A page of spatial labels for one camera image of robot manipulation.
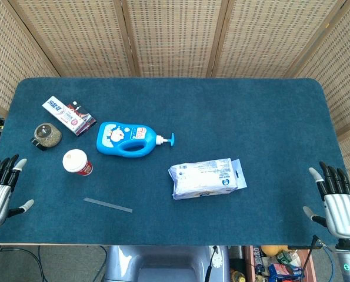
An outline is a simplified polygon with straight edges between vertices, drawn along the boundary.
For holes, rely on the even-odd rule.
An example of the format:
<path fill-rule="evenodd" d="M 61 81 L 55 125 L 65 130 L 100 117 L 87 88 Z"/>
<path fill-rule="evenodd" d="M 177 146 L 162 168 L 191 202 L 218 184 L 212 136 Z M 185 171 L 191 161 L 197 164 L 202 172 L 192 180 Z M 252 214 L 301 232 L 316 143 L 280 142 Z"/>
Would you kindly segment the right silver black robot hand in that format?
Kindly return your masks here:
<path fill-rule="evenodd" d="M 318 188 L 325 216 L 319 216 L 308 206 L 302 209 L 313 222 L 328 229 L 338 239 L 338 251 L 350 251 L 350 181 L 340 168 L 334 168 L 324 162 L 319 163 L 323 174 L 310 167 L 309 173 Z"/>

